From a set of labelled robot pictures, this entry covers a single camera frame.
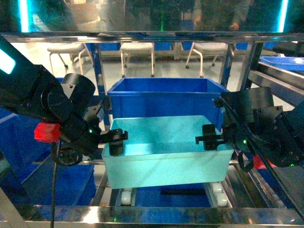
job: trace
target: person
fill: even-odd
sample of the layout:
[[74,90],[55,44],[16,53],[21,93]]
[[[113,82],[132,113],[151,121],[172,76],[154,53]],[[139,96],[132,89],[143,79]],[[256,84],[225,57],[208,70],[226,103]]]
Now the person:
[[195,31],[238,31],[247,18],[252,0],[196,0]]

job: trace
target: metal frame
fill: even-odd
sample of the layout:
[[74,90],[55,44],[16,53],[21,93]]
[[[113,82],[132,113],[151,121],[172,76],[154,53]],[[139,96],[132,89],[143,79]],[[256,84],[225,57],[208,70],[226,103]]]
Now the metal frame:
[[145,32],[30,32],[0,33],[9,42],[280,42],[303,41],[304,33],[267,32],[193,32],[193,31],[145,31]]
[[[39,206],[49,211],[49,206]],[[68,211],[62,219],[57,214],[55,227],[99,228],[99,227],[304,227],[304,223],[293,209],[254,208],[138,208],[138,207],[64,207],[57,211]],[[29,228],[45,228],[49,222],[34,218],[26,221]],[[0,228],[7,227],[0,221]]]

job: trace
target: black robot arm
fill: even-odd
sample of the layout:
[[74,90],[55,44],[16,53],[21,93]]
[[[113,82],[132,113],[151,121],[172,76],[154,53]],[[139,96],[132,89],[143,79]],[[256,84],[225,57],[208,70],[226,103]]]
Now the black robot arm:
[[100,143],[110,143],[110,153],[123,152],[127,133],[101,135],[99,122],[109,108],[108,98],[90,105],[95,85],[78,74],[67,74],[62,83],[42,65],[34,65],[0,36],[0,107],[41,119],[35,138],[46,143],[63,142],[62,157],[74,164],[82,155],[94,154]]

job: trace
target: gray floor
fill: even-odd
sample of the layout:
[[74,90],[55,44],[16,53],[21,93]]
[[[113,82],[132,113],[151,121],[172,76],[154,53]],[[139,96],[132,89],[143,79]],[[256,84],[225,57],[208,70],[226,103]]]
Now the gray floor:
[[[49,43],[15,43],[13,44],[23,55],[25,55],[34,64],[42,64],[49,71],[49,53],[47,48],[53,44]],[[55,77],[64,77],[66,73],[80,73],[79,62],[72,64],[68,54],[62,55],[68,65],[66,70],[60,61],[58,55],[52,56],[52,63]],[[238,85],[243,56],[236,56],[232,64],[228,90],[235,91]],[[155,77],[199,77],[200,62],[197,59],[190,61],[190,69],[185,68],[185,60],[174,61],[169,58],[156,58],[154,75]],[[212,58],[205,58],[203,65],[204,77],[218,82],[221,60],[218,59],[214,67],[211,66]],[[92,63],[88,57],[83,60],[84,74],[95,82],[95,74]],[[151,59],[148,57],[128,57],[126,77],[150,77],[151,76]],[[106,90],[109,90],[117,81],[121,79],[121,62],[119,57],[103,58],[103,73],[105,78]],[[275,105],[283,105],[284,110],[288,111],[293,107],[286,102],[274,97]]]

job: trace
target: metal bar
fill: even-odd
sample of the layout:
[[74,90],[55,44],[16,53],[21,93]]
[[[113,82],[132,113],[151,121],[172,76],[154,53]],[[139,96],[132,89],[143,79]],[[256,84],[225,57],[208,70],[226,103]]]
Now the metal bar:
[[280,42],[304,40],[304,33],[252,33],[252,32],[178,32],[169,31],[147,32],[32,32],[32,33],[0,33],[9,42]]
[[237,85],[237,91],[249,89],[251,87],[251,81],[248,80],[248,75],[250,70],[256,70],[262,49],[263,43],[252,43],[249,45]]
[[253,208],[255,205],[235,166],[230,165],[228,167],[227,178],[229,179],[231,189],[225,189],[225,192],[233,191],[236,196],[233,198],[233,201],[236,202],[236,205],[233,206],[238,208]]
[[[98,43],[89,43],[87,44],[90,46],[92,52],[92,59],[93,59],[93,67],[96,77],[97,83],[97,90],[99,98],[104,98],[107,95],[107,89],[105,87],[105,78],[103,76],[103,67],[101,61],[101,49]],[[104,127],[105,130],[110,129],[110,117],[108,113],[104,114]]]
[[[48,228],[49,222],[27,222],[30,228]],[[74,223],[74,222],[55,222],[56,228],[286,228],[287,225],[273,225],[273,224],[124,224],[124,223]],[[302,228],[303,225],[292,225],[293,228]],[[0,228],[7,227],[6,222],[0,222]]]
[[104,160],[82,161],[79,165],[105,165]]
[[256,70],[262,72],[263,74],[274,77],[282,82],[304,90],[304,76],[302,75],[288,70],[283,70],[262,62],[258,63]]
[[293,106],[299,105],[304,99],[304,90],[296,88],[261,72],[250,71],[248,79],[258,86],[271,87],[271,91],[274,95]]
[[29,228],[2,188],[0,188],[0,214],[11,228]]
[[[40,206],[48,211],[49,206]],[[206,227],[276,227],[276,225],[303,225],[303,220],[294,209],[268,208],[138,208],[138,207],[64,207],[56,211],[68,211],[68,217],[58,217],[56,224],[61,227],[142,227],[160,224],[183,226],[202,225]],[[27,221],[30,227],[41,227],[42,220]]]
[[233,50],[234,50],[233,44],[228,44],[227,52],[224,56],[224,61],[219,74],[218,83],[220,83],[225,88],[227,88],[228,79],[230,77],[230,71],[234,57],[234,53],[232,53]]
[[99,184],[99,187],[97,189],[97,192],[94,196],[94,199],[91,203],[91,206],[99,206],[100,200],[103,197],[103,194],[105,192],[105,188],[108,182],[108,176],[106,175],[106,171],[103,174],[103,177],[101,179],[101,182]]

